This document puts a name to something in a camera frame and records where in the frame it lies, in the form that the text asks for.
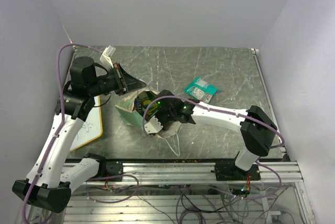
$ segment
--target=small whiteboard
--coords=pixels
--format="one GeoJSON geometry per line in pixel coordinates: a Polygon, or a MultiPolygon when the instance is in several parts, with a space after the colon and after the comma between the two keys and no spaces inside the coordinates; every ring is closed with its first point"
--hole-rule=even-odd
{"type": "MultiPolygon", "coordinates": [[[[100,105],[100,97],[94,97],[95,106],[100,105]]],[[[86,121],[74,138],[70,151],[74,151],[83,145],[101,137],[103,134],[103,124],[101,118],[101,108],[94,107],[90,111],[86,121]]]]}

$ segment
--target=teal snack bag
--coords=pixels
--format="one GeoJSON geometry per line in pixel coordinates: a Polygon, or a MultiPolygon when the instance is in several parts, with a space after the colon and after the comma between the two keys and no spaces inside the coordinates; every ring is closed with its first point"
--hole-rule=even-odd
{"type": "Polygon", "coordinates": [[[219,89],[207,83],[201,77],[196,77],[184,91],[202,102],[209,103],[219,89]]]}

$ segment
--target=wire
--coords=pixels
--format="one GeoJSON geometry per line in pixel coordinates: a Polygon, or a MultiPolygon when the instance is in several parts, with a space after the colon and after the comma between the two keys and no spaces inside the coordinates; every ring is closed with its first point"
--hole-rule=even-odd
{"type": "Polygon", "coordinates": [[[214,209],[215,212],[217,212],[218,216],[225,221],[225,219],[223,218],[223,216],[220,214],[220,212],[215,208],[215,206],[213,205],[213,203],[205,196],[202,194],[202,196],[210,203],[210,205],[212,206],[212,208],[214,209]]]}
{"type": "Polygon", "coordinates": [[[178,201],[177,201],[177,205],[176,205],[176,220],[178,222],[178,224],[181,224],[181,222],[178,221],[178,205],[179,205],[179,202],[181,200],[181,198],[183,197],[183,195],[185,194],[186,191],[183,191],[182,194],[180,195],[178,201]]]}
{"type": "MultiPolygon", "coordinates": [[[[47,158],[48,158],[48,155],[51,151],[51,148],[56,140],[56,136],[58,136],[58,134],[60,133],[62,127],[64,126],[65,124],[65,105],[64,105],[64,96],[63,96],[63,87],[62,87],[62,81],[61,81],[61,74],[60,74],[60,68],[59,68],[59,60],[60,60],[60,55],[63,51],[63,49],[67,48],[67,47],[70,47],[70,46],[79,46],[79,47],[83,47],[83,48],[87,48],[87,49],[92,49],[93,51],[96,51],[98,53],[102,53],[101,50],[97,49],[97,48],[93,48],[93,47],[90,47],[90,46],[86,46],[86,45],[83,45],[83,44],[78,44],[78,43],[69,43],[69,44],[65,44],[63,45],[57,52],[57,57],[56,57],[56,73],[57,73],[57,84],[58,84],[58,90],[59,90],[59,95],[60,95],[60,104],[61,104],[61,117],[62,117],[62,120],[61,120],[61,123],[59,124],[59,126],[57,127],[56,131],[54,132],[54,136],[55,137],[52,137],[47,148],[46,148],[46,151],[42,157],[42,160],[41,160],[41,163],[39,164],[39,167],[37,169],[37,172],[36,172],[36,175],[34,177],[34,179],[32,180],[29,188],[28,188],[28,191],[27,191],[27,194],[23,200],[23,205],[22,205],[22,211],[21,211],[21,216],[22,216],[22,220],[24,222],[24,224],[30,224],[29,221],[27,220],[27,217],[26,217],[26,207],[27,207],[27,204],[28,204],[28,200],[29,200],[29,197],[30,197],[30,194],[32,192],[32,189],[33,187],[37,184],[38,182],[38,179],[40,177],[40,174],[43,170],[43,167],[47,161],[47,158]]],[[[40,224],[46,224],[52,217],[53,213],[51,213],[44,221],[42,221],[40,224]]]]}
{"type": "Polygon", "coordinates": [[[158,212],[161,212],[162,214],[165,214],[172,221],[172,223],[175,224],[173,219],[167,213],[155,208],[150,202],[148,202],[146,199],[142,199],[139,195],[136,195],[136,196],[139,197],[139,199],[141,199],[142,201],[148,203],[153,209],[156,209],[158,212]]]}
{"type": "MultiPolygon", "coordinates": [[[[232,111],[227,111],[227,110],[223,110],[223,109],[209,108],[209,107],[200,105],[200,104],[198,104],[198,103],[196,103],[196,102],[194,102],[194,101],[192,101],[192,100],[190,100],[190,99],[187,99],[187,98],[184,98],[184,97],[179,97],[179,96],[162,96],[162,97],[158,97],[158,98],[154,99],[154,100],[147,106],[146,110],[144,111],[144,114],[143,114],[143,121],[142,121],[142,129],[143,129],[143,131],[144,131],[144,134],[145,134],[147,137],[151,137],[151,136],[147,133],[146,128],[145,128],[145,123],[146,123],[145,118],[146,118],[146,115],[147,115],[147,113],[148,113],[148,110],[149,110],[149,108],[150,108],[154,103],[156,103],[156,102],[159,101],[159,100],[165,99],[165,98],[181,99],[181,100],[184,100],[184,101],[186,101],[186,102],[189,102],[189,103],[191,103],[191,104],[193,104],[193,105],[195,105],[195,106],[198,106],[198,107],[200,107],[200,108],[202,108],[202,109],[205,109],[205,110],[212,110],[212,111],[216,111],[216,112],[219,112],[219,113],[224,113],[224,114],[234,115],[234,116],[236,116],[236,117],[243,117],[243,118],[248,119],[248,120],[250,120],[250,121],[253,121],[253,122],[255,122],[255,123],[257,123],[257,124],[259,124],[259,125],[261,125],[261,126],[264,126],[265,128],[268,128],[268,129],[271,130],[273,133],[275,133],[276,135],[279,136],[279,138],[282,140],[282,143],[272,146],[271,149],[272,149],[272,148],[277,148],[277,147],[282,147],[282,146],[284,146],[284,144],[285,144],[285,140],[284,140],[283,136],[282,136],[276,129],[274,129],[273,127],[271,127],[271,126],[265,124],[264,122],[262,122],[262,121],[260,121],[260,120],[258,120],[258,119],[255,119],[255,118],[252,118],[252,117],[250,117],[250,116],[246,116],[246,115],[243,115],[243,114],[240,114],[240,113],[234,113],[234,112],[232,112],[232,111]]],[[[278,192],[278,191],[281,189],[281,187],[282,187],[282,179],[280,178],[279,174],[278,174],[275,170],[273,170],[272,168],[270,168],[270,167],[268,167],[268,166],[266,166],[266,165],[262,165],[262,164],[259,163],[258,161],[256,161],[256,164],[258,164],[258,165],[260,165],[260,166],[262,166],[262,167],[264,167],[264,168],[266,168],[266,169],[272,171],[272,172],[278,177],[278,179],[279,179],[279,186],[278,186],[278,188],[277,188],[276,190],[274,190],[274,191],[273,191],[272,193],[270,193],[270,194],[263,195],[263,196],[259,196],[259,197],[254,197],[254,198],[246,198],[246,199],[248,199],[248,200],[252,200],[252,199],[262,199],[262,198],[269,197],[269,196],[271,196],[271,195],[274,195],[276,192],[278,192]]],[[[216,187],[212,187],[212,188],[215,189],[215,190],[218,190],[218,191],[220,191],[220,192],[222,192],[222,193],[225,193],[225,194],[234,196],[231,192],[223,191],[223,190],[220,190],[220,189],[218,189],[218,188],[216,188],[216,187]]],[[[244,197],[240,197],[240,196],[234,196],[234,197],[237,197],[237,198],[240,198],[240,199],[244,199],[244,197]]]]}
{"type": "Polygon", "coordinates": [[[180,156],[180,146],[179,146],[179,136],[178,136],[178,132],[176,132],[177,135],[177,142],[178,142],[178,154],[173,150],[172,146],[170,145],[170,143],[167,141],[166,138],[162,138],[165,140],[165,142],[168,144],[168,146],[170,147],[171,151],[176,154],[178,157],[180,156]]]}
{"type": "Polygon", "coordinates": [[[295,221],[294,221],[294,218],[293,218],[292,214],[290,214],[289,212],[285,212],[285,211],[282,211],[282,213],[290,215],[291,218],[292,218],[293,224],[295,224],[295,221]]]}
{"type": "Polygon", "coordinates": [[[232,221],[241,223],[239,220],[235,220],[235,219],[234,219],[234,216],[232,215],[232,212],[234,212],[234,213],[238,216],[238,218],[239,218],[239,217],[247,217],[247,216],[249,215],[249,213],[247,213],[247,215],[244,216],[244,214],[245,214],[245,209],[244,209],[243,216],[239,215],[238,212],[236,212],[236,211],[233,209],[233,207],[232,207],[232,205],[235,204],[236,202],[238,202],[238,204],[239,204],[240,200],[237,199],[237,200],[234,201],[234,199],[231,198],[231,199],[229,199],[228,202],[226,202],[226,201],[222,198],[222,203],[223,203],[223,205],[224,205],[224,208],[225,208],[227,214],[228,214],[228,215],[230,216],[230,218],[232,219],[232,221]]]}
{"type": "Polygon", "coordinates": [[[224,193],[224,194],[233,196],[234,198],[237,198],[237,199],[244,199],[244,200],[262,199],[262,198],[267,198],[267,197],[269,197],[269,196],[274,195],[276,192],[278,192],[278,191],[282,188],[282,179],[281,179],[281,177],[279,176],[279,174],[278,174],[275,170],[273,170],[272,168],[270,168],[270,167],[268,167],[268,166],[266,166],[266,165],[261,164],[259,161],[256,161],[256,164],[257,164],[257,165],[260,165],[260,166],[262,166],[262,167],[264,167],[264,168],[266,168],[266,169],[268,169],[268,170],[270,170],[271,172],[273,172],[273,173],[278,177],[278,180],[279,180],[279,186],[277,187],[276,190],[274,190],[273,192],[271,192],[271,193],[269,193],[269,194],[266,194],[266,195],[262,195],[262,196],[258,196],[258,197],[248,197],[248,198],[246,198],[246,197],[240,197],[240,196],[234,195],[234,194],[232,194],[231,192],[224,191],[224,190],[219,189],[219,188],[217,188],[217,187],[215,187],[215,186],[209,186],[209,187],[212,188],[212,189],[215,189],[216,191],[219,191],[219,192],[221,192],[221,193],[224,193]]]}
{"type": "Polygon", "coordinates": [[[179,217],[179,224],[182,224],[184,217],[188,214],[196,215],[198,217],[199,224],[206,224],[206,220],[205,220],[204,216],[201,214],[201,212],[194,212],[192,207],[182,211],[182,213],[180,214],[180,217],[179,217]]]}
{"type": "Polygon", "coordinates": [[[250,117],[250,116],[247,116],[247,115],[243,115],[243,114],[240,114],[240,113],[234,113],[233,111],[227,111],[227,110],[223,110],[223,109],[215,109],[215,108],[210,108],[210,107],[207,107],[207,106],[203,106],[203,105],[200,105],[199,103],[196,103],[190,99],[187,99],[187,98],[184,98],[184,97],[180,97],[180,96],[162,96],[162,97],[158,97],[156,98],[155,100],[153,100],[146,108],[146,110],[144,111],[144,114],[143,114],[143,121],[142,121],[142,129],[144,131],[144,134],[147,136],[147,137],[150,137],[150,135],[147,133],[146,131],[146,128],[145,128],[145,123],[146,123],[146,115],[148,113],[148,110],[149,108],[154,104],[156,103],[157,101],[159,100],[162,100],[162,99],[165,99],[165,98],[174,98],[174,99],[181,99],[181,100],[184,100],[186,102],[189,102],[190,104],[193,104],[197,107],[200,107],[201,109],[205,109],[205,110],[211,110],[211,111],[216,111],[218,113],[224,113],[224,114],[230,114],[230,115],[233,115],[233,116],[236,116],[236,117],[242,117],[242,118],[245,118],[245,119],[248,119],[250,121],[253,121],[261,126],[264,126],[265,128],[268,128],[270,131],[272,131],[273,133],[275,133],[276,135],[278,135],[278,137],[281,139],[282,143],[280,144],[277,144],[277,145],[273,145],[271,146],[271,149],[273,148],[277,148],[277,147],[282,147],[285,145],[285,140],[284,140],[284,137],[280,134],[280,132],[278,132],[276,129],[274,129],[273,127],[267,125],[266,123],[258,120],[258,119],[255,119],[253,117],[250,117]]]}
{"type": "Polygon", "coordinates": [[[240,204],[240,200],[237,201],[237,211],[232,207],[232,204],[229,204],[229,209],[230,209],[231,212],[234,212],[238,217],[246,218],[246,217],[249,216],[249,207],[248,207],[248,210],[247,210],[247,214],[245,215],[245,209],[246,209],[246,207],[248,206],[248,202],[249,202],[249,201],[246,201],[246,202],[245,202],[243,215],[239,214],[239,204],[240,204]]]}
{"type": "Polygon", "coordinates": [[[245,206],[244,206],[244,210],[243,210],[243,216],[242,216],[242,223],[243,223],[243,220],[244,220],[244,218],[246,218],[246,217],[248,217],[249,216],[249,206],[248,206],[248,203],[249,203],[250,201],[246,201],[245,202],[245,206]],[[245,213],[245,208],[248,206],[248,210],[247,210],[247,215],[246,216],[244,216],[244,213],[245,213]]]}
{"type": "Polygon", "coordinates": [[[101,105],[97,105],[97,106],[93,106],[93,108],[102,107],[102,106],[104,106],[105,104],[107,104],[107,102],[110,100],[111,92],[109,92],[108,94],[109,94],[109,97],[108,97],[108,99],[107,99],[103,104],[101,104],[101,105]]]}
{"type": "Polygon", "coordinates": [[[225,212],[225,211],[220,211],[221,209],[223,209],[224,207],[220,207],[220,208],[218,208],[218,209],[215,209],[214,211],[208,211],[208,210],[201,210],[200,208],[198,208],[197,206],[195,206],[194,204],[193,204],[193,202],[186,196],[186,194],[182,194],[182,197],[181,197],[181,203],[182,203],[182,206],[185,208],[185,209],[187,209],[186,207],[185,207],[185,205],[184,205],[184,203],[183,203],[183,197],[185,197],[187,200],[188,200],[188,202],[196,209],[195,211],[196,212],[204,212],[204,213],[206,213],[206,214],[212,214],[212,213],[214,213],[214,212],[225,212]]]}
{"type": "Polygon", "coordinates": [[[98,199],[93,199],[91,196],[90,196],[90,189],[89,188],[87,190],[87,199],[90,199],[94,202],[99,202],[99,203],[104,203],[104,204],[112,204],[112,203],[119,203],[119,202],[122,202],[122,201],[125,201],[125,200],[128,200],[130,199],[132,196],[134,196],[135,194],[137,194],[137,191],[138,191],[138,188],[140,187],[140,182],[139,180],[133,176],[133,175],[130,175],[130,174],[122,174],[122,175],[114,175],[114,176],[109,176],[109,177],[100,177],[100,178],[90,178],[89,181],[100,181],[100,180],[110,180],[112,178],[122,178],[122,177],[131,177],[133,178],[134,180],[136,180],[136,188],[135,188],[135,191],[133,193],[131,193],[128,197],[124,198],[124,199],[120,199],[120,200],[116,200],[116,201],[104,201],[104,200],[98,200],[98,199]]]}
{"type": "Polygon", "coordinates": [[[266,214],[266,217],[265,217],[265,221],[266,221],[267,216],[269,215],[269,211],[271,210],[271,208],[273,207],[273,205],[276,203],[276,201],[279,199],[279,196],[281,196],[287,189],[288,189],[288,187],[285,188],[284,190],[282,190],[281,193],[277,196],[277,198],[272,202],[272,204],[271,204],[271,206],[269,207],[269,209],[268,209],[267,211],[262,212],[261,215],[259,215],[259,216],[257,217],[257,219],[256,219],[252,224],[254,224],[254,223],[255,223],[259,218],[261,218],[262,215],[265,214],[265,213],[267,213],[267,214],[266,214]]]}

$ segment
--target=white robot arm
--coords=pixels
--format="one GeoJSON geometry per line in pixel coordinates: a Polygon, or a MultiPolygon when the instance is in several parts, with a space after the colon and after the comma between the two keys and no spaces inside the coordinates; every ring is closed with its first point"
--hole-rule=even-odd
{"type": "Polygon", "coordinates": [[[58,101],[55,109],[51,131],[35,165],[25,180],[16,180],[12,191],[24,200],[28,189],[33,186],[28,203],[52,212],[61,212],[71,194],[83,182],[91,177],[106,175],[105,158],[95,154],[87,154],[81,162],[65,173],[61,173],[71,144],[93,108],[94,97],[101,94],[115,92],[118,95],[146,87],[146,83],[128,73],[118,63],[112,63],[109,56],[113,47],[103,52],[101,62],[95,63],[90,57],[76,58],[70,68],[71,80],[64,86],[63,99],[65,101],[65,121],[60,132],[58,129],[61,116],[61,103],[58,101]],[[105,75],[97,76],[95,68],[102,68],[105,75]]]}
{"type": "Polygon", "coordinates": [[[156,99],[160,97],[164,98],[159,102],[160,109],[144,126],[147,133],[154,135],[167,129],[170,123],[174,121],[184,124],[220,126],[240,132],[245,145],[237,154],[234,166],[231,169],[233,171],[238,170],[241,173],[248,171],[259,157],[268,155],[275,133],[260,124],[255,124],[255,122],[242,117],[242,115],[248,116],[277,130],[276,125],[260,107],[251,106],[250,109],[229,109],[208,105],[198,100],[193,100],[193,103],[183,102],[178,97],[174,98],[175,96],[167,90],[160,92],[156,99]]]}
{"type": "MultiPolygon", "coordinates": [[[[102,60],[105,67],[94,63],[89,57],[77,58],[72,63],[71,80],[64,87],[65,124],[55,136],[55,130],[61,122],[59,100],[52,129],[40,156],[26,179],[16,180],[12,188],[13,192],[23,200],[28,188],[34,185],[33,180],[38,175],[39,178],[29,196],[28,203],[31,205],[59,213],[68,204],[72,192],[82,183],[91,177],[106,176],[106,159],[90,153],[75,167],[61,173],[71,144],[94,106],[94,96],[111,91],[122,95],[146,87],[146,83],[130,76],[119,64],[113,64],[110,59],[102,60]],[[106,75],[96,76],[95,67],[104,69],[106,75]],[[47,150],[49,143],[54,138],[55,141],[49,151],[47,150]],[[38,172],[44,156],[47,157],[46,162],[42,171],[38,172]]],[[[173,94],[163,90],[157,97],[161,96],[173,96],[173,94]]],[[[176,98],[162,100],[160,108],[145,124],[146,131],[149,134],[156,134],[165,130],[171,122],[180,121],[181,123],[209,124],[241,132],[245,146],[236,156],[234,167],[231,168],[236,173],[244,174],[260,156],[267,156],[274,138],[273,132],[243,117],[234,117],[215,111],[215,109],[224,109],[233,114],[248,115],[276,129],[273,122],[259,107],[252,106],[248,110],[236,110],[207,105],[199,101],[196,103],[200,107],[176,98]]]]}

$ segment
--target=gray marble tabletop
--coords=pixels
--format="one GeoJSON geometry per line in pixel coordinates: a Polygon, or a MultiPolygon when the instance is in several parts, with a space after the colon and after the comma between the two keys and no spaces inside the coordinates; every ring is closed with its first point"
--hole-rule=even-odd
{"type": "MultiPolygon", "coordinates": [[[[99,55],[79,48],[76,57],[99,55]]],[[[248,109],[260,106],[268,115],[261,78],[250,49],[214,47],[116,47],[113,61],[132,76],[142,79],[153,88],[170,90],[174,95],[189,97],[184,88],[197,76],[216,86],[221,92],[211,105],[248,109]]],[[[104,71],[97,69],[97,74],[104,71]]],[[[103,134],[91,143],[70,152],[68,158],[82,158],[91,152],[117,159],[174,159],[178,158],[163,139],[147,138],[141,129],[126,125],[115,105],[122,100],[112,94],[102,107],[103,134]]],[[[181,159],[234,158],[243,147],[240,133],[209,125],[182,125],[178,132],[181,159]]],[[[177,152],[177,137],[167,138],[177,152]]],[[[270,151],[268,158],[281,158],[279,149],[270,151]]]]}

